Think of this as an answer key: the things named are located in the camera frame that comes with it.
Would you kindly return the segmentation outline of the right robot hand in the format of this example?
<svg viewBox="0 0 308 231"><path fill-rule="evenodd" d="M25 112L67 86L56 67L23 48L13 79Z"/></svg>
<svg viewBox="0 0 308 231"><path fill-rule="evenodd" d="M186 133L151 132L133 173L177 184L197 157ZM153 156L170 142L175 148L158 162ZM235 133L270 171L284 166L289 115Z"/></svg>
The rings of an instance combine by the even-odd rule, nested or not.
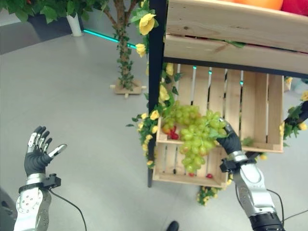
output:
<svg viewBox="0 0 308 231"><path fill-rule="evenodd" d="M242 145L240 138L238 137L232 126L223 118L220 118L219 121L226 123L226 126L223 129L227 132L227 136L224 138L217 138L217 142L225 149L227 154L241 151Z"/></svg>

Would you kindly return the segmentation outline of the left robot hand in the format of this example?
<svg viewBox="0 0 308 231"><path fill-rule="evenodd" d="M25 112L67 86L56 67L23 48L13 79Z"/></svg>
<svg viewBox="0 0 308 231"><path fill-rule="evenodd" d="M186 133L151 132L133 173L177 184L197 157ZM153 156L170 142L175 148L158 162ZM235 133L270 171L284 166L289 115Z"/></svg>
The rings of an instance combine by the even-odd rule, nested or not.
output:
<svg viewBox="0 0 308 231"><path fill-rule="evenodd" d="M49 163L67 148L67 144L64 143L49 152L52 142L49 134L45 126L38 126L30 135L24 158L24 169L28 177L32 174L45 174Z"/></svg>

